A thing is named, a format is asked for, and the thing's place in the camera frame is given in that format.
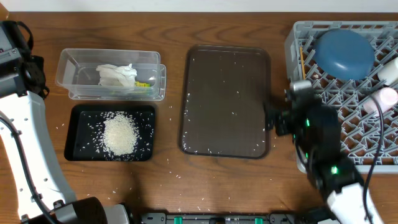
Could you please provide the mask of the pink cup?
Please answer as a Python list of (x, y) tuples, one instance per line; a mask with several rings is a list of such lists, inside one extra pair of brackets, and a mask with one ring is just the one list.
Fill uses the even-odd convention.
[(397, 92), (393, 88), (385, 87), (374, 92), (369, 97), (369, 99), (364, 103), (363, 108), (368, 114), (373, 113), (374, 116), (378, 117), (379, 112), (373, 99), (376, 100), (382, 112), (384, 113), (385, 111), (391, 109), (394, 105), (397, 104), (398, 96)]

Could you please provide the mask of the dark blue plate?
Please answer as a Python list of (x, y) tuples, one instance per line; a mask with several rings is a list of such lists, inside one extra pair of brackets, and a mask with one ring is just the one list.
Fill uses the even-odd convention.
[(313, 49), (317, 65), (340, 80), (366, 78), (375, 60), (369, 41), (351, 30), (330, 30), (315, 41)]

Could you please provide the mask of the cream white cup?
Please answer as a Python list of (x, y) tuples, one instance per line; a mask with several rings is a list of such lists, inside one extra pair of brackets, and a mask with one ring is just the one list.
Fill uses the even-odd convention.
[(397, 67), (398, 58), (391, 60), (387, 64), (385, 64), (382, 69), (377, 73), (377, 77), (380, 81), (384, 81), (384, 84), (387, 86), (392, 85), (397, 81), (398, 77), (398, 67)]

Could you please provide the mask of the white tissue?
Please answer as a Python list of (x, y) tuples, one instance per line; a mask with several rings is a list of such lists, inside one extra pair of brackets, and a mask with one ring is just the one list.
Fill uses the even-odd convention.
[(131, 63), (120, 67), (110, 64), (98, 65), (96, 71), (100, 75), (99, 85), (135, 87), (137, 70)]

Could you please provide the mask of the yellow green wrapper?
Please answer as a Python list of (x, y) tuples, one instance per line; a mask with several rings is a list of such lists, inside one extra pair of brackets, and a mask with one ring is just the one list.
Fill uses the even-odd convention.
[(149, 83), (142, 83), (142, 82), (139, 82), (139, 81), (135, 81), (135, 86), (136, 87), (143, 87), (143, 88), (151, 87), (151, 85)]

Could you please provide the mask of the pile of white rice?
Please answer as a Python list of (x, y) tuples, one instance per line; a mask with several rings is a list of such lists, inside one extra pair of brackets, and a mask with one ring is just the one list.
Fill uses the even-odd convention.
[(105, 161), (145, 161), (152, 156), (154, 142), (153, 112), (89, 111), (81, 152), (93, 151)]

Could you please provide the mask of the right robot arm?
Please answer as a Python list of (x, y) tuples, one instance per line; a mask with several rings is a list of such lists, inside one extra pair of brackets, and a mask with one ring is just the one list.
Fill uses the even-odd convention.
[(311, 91), (288, 94), (291, 108), (264, 105), (266, 129), (291, 135), (308, 181), (318, 190), (332, 219), (340, 223), (382, 223), (364, 179), (341, 151), (341, 123), (334, 107), (324, 105)]

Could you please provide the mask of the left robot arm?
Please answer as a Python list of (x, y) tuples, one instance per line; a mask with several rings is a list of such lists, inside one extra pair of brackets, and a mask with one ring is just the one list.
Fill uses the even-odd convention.
[(78, 200), (69, 186), (47, 128), (49, 94), (44, 60), (32, 55), (33, 37), (19, 21), (1, 22), (1, 139), (17, 189), (21, 223), (130, 223), (123, 204)]

